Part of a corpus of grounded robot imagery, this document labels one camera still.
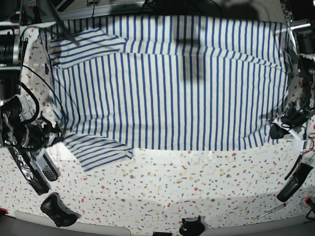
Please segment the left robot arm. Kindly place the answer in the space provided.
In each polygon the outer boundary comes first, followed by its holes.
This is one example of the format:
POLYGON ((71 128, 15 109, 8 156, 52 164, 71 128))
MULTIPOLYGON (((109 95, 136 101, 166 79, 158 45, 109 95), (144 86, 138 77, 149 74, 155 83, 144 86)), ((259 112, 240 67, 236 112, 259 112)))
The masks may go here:
POLYGON ((271 121, 270 137, 292 137, 299 151, 306 148, 308 125, 315 112, 315 2, 281 1, 288 28, 288 54, 293 71, 289 73, 289 98, 271 121))

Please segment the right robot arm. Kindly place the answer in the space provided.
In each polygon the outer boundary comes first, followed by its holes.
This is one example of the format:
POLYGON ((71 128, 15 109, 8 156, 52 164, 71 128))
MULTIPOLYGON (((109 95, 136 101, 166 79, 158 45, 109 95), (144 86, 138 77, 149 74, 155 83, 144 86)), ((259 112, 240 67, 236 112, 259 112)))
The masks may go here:
POLYGON ((42 114, 38 99, 21 81, 28 39, 21 0, 0 2, 0 146, 29 161, 32 168, 57 178, 56 167, 46 153, 60 142, 64 130, 42 114))

